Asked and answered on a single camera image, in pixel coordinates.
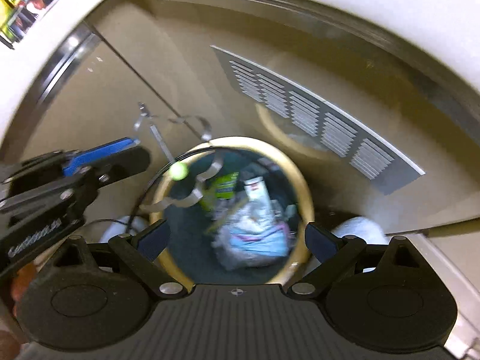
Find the silver screw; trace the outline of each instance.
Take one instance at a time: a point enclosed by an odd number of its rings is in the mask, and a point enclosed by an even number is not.
[[[175,295],[183,290],[183,286],[180,283],[164,283],[159,288],[162,294]]]
[[[64,191],[61,193],[60,199],[62,199],[62,200],[68,199],[68,198],[71,197],[73,194],[74,194],[74,190],[71,189],[71,188],[68,188],[67,190],[64,190]]]
[[[79,172],[81,174],[87,173],[90,169],[92,169],[92,167],[90,165],[87,165],[87,166],[84,166],[83,168],[80,168]]]
[[[98,181],[100,181],[101,183],[106,183],[107,181],[110,180],[110,176],[107,175],[106,173],[104,175],[101,175],[99,178],[98,178]]]
[[[296,283],[292,285],[292,291],[297,295],[309,295],[315,292],[315,286],[310,283]]]

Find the white tabletop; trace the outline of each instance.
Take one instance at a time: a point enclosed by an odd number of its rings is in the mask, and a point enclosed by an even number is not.
[[[49,57],[101,1],[59,0],[33,25],[15,50],[0,45],[3,70],[0,75],[0,140]],[[313,1],[350,12],[390,30],[443,62],[480,92],[480,0]]]

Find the vent slot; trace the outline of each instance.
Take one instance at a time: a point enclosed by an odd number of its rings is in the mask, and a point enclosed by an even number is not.
[[[392,144],[316,93],[239,55],[212,48],[235,90],[345,158],[381,192],[390,194],[425,174]]]

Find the green ball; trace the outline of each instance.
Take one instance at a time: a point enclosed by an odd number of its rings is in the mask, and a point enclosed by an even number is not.
[[[174,162],[169,169],[170,177],[175,181],[180,181],[188,175],[188,166],[183,162]]]

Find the vent grille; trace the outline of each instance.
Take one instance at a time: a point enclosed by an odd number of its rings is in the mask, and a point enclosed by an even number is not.
[[[212,46],[233,88],[289,119],[316,143],[345,158],[385,194],[425,172],[345,111],[301,85]]]

